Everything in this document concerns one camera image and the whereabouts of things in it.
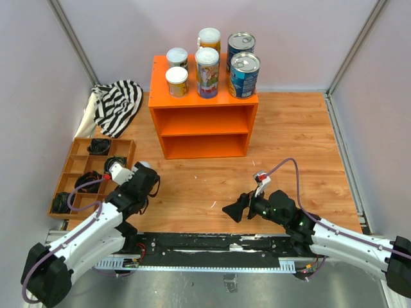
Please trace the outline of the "orange fruit can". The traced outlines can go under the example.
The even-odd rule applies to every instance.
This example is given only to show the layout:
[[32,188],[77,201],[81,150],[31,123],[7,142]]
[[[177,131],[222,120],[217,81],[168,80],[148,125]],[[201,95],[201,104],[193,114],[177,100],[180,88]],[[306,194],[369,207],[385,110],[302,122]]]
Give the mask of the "orange fruit can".
[[188,93],[188,71],[183,67],[171,67],[166,71],[166,81],[171,96],[182,98]]

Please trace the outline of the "small green can white lid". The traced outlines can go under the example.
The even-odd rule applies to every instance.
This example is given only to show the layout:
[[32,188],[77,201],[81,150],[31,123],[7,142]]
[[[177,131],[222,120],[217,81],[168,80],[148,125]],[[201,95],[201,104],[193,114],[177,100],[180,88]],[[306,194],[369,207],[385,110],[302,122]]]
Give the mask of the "small green can white lid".
[[188,52],[181,47],[171,48],[166,53],[169,68],[183,67],[188,70]]

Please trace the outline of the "blue yellow tin can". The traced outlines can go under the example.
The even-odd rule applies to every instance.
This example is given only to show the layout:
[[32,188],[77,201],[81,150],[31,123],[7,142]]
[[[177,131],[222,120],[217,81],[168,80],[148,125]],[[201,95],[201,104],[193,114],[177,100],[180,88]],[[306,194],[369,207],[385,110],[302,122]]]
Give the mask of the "blue yellow tin can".
[[260,59],[250,52],[241,52],[232,56],[229,80],[229,92],[239,99],[247,99],[256,93]]

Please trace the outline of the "tall blue colourful can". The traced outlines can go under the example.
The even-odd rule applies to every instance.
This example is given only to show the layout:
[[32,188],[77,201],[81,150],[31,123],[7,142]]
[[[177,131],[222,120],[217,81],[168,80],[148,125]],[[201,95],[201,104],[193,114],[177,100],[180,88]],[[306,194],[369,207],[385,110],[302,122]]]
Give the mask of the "tall blue colourful can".
[[218,93],[220,56],[211,47],[201,47],[195,53],[197,92],[201,98],[210,99]]

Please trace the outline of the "yellow can with white lid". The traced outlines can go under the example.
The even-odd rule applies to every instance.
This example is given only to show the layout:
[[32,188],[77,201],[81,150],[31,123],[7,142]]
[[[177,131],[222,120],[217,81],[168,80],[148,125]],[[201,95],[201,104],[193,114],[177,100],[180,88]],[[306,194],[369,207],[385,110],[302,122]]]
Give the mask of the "yellow can with white lid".
[[216,28],[204,28],[197,37],[197,49],[210,47],[221,53],[221,33]]

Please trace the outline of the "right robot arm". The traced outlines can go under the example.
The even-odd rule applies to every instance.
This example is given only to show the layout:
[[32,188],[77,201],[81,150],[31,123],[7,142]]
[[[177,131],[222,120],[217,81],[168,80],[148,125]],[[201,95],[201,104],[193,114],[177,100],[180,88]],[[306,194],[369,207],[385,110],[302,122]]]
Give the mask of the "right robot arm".
[[243,193],[235,203],[223,207],[235,222],[261,216],[282,226],[299,254],[331,257],[361,268],[384,280],[397,294],[410,297],[410,240],[394,240],[359,234],[298,208],[288,195],[277,190],[269,198]]

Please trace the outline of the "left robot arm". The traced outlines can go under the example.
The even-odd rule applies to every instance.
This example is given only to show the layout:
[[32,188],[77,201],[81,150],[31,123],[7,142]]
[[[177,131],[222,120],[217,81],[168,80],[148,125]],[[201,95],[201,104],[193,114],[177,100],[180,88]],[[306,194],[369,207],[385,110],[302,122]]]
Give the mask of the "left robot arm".
[[137,228],[127,219],[143,214],[149,198],[157,195],[161,178],[149,163],[138,161],[131,169],[113,163],[96,183],[106,180],[117,187],[103,201],[89,205],[92,214],[56,241],[37,243],[29,250],[21,277],[26,303],[58,305],[74,283],[101,260],[137,246]]

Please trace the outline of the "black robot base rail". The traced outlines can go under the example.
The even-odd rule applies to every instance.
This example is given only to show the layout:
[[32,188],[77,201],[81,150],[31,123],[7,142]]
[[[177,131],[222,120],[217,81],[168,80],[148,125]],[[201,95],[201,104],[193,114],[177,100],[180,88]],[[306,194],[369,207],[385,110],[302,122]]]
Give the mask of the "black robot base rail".
[[296,250],[288,235],[138,233],[123,249],[138,254],[146,248],[144,266],[160,268],[274,268],[281,258],[314,259],[309,250]]

